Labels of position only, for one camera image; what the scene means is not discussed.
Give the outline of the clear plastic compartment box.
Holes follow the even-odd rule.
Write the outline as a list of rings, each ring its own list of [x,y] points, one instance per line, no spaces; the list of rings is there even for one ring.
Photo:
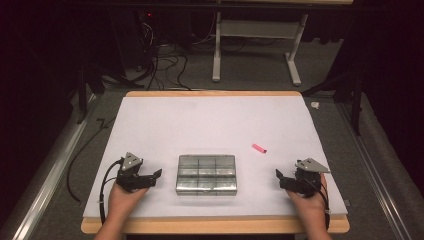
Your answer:
[[[235,196],[235,156],[180,155],[175,191],[179,196]]]

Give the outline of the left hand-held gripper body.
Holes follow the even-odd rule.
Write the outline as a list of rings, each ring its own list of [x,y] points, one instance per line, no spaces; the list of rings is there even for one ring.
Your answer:
[[[134,154],[127,152],[124,157],[123,163],[117,173],[116,183],[127,192],[134,192],[138,189],[144,189],[139,187],[139,181],[143,177],[138,174],[143,160]]]

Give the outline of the person's left hand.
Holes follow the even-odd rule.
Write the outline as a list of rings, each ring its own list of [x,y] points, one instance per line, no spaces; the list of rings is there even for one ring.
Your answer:
[[[124,221],[132,213],[139,201],[148,192],[148,188],[127,192],[114,183],[108,199],[108,220]]]

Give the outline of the person's right hand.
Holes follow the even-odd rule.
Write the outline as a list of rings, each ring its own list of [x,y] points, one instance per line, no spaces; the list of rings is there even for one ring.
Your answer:
[[[293,201],[296,211],[305,228],[326,228],[326,201],[328,199],[327,182],[323,174],[321,189],[312,197],[304,198],[298,193],[287,190],[289,198]]]

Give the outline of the white metal desk frame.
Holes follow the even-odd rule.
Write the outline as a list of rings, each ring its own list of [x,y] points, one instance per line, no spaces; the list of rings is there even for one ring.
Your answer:
[[[213,57],[212,81],[219,82],[221,78],[221,38],[267,38],[291,39],[292,48],[285,54],[292,84],[301,85],[301,79],[295,64],[295,57],[299,48],[308,15],[303,14],[297,22],[270,22],[253,20],[222,20],[221,13],[216,14],[215,23],[215,50]]]

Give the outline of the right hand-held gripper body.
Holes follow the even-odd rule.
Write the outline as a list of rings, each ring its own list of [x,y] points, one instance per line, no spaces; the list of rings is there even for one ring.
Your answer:
[[[330,169],[318,161],[307,158],[295,163],[295,179],[299,182],[298,193],[311,197],[321,189],[321,173],[330,173]]]

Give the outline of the aluminium floor rail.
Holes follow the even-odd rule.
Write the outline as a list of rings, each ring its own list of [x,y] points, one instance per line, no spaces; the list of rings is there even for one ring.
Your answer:
[[[411,235],[403,221],[402,217],[399,214],[398,208],[390,195],[388,189],[386,188],[382,178],[374,165],[368,150],[366,149],[363,140],[355,132],[354,128],[351,126],[350,114],[348,109],[344,104],[337,104],[336,108],[342,117],[344,123],[346,124],[351,137],[355,143],[355,146],[359,152],[360,159],[365,168],[367,178],[371,184],[371,187],[376,195],[376,198],[379,202],[380,208],[382,209],[387,222],[390,225],[392,232],[395,235],[397,240],[412,240]]]
[[[78,238],[84,210],[84,195],[76,198],[67,190],[67,175],[76,169],[76,160],[89,143],[88,120],[71,119],[53,144],[46,159],[18,201],[0,240],[43,240],[55,236]]]

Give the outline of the black metal stand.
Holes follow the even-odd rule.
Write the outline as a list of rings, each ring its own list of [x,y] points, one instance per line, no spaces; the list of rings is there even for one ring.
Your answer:
[[[361,112],[363,71],[359,67],[344,71],[336,76],[327,78],[324,82],[317,84],[301,92],[303,97],[309,97],[320,91],[333,90],[335,103],[351,103],[350,124],[356,135],[360,134],[359,116]]]
[[[78,71],[78,124],[81,124],[87,115],[87,88],[96,95],[102,95],[105,91],[100,72],[94,64],[82,65]]]

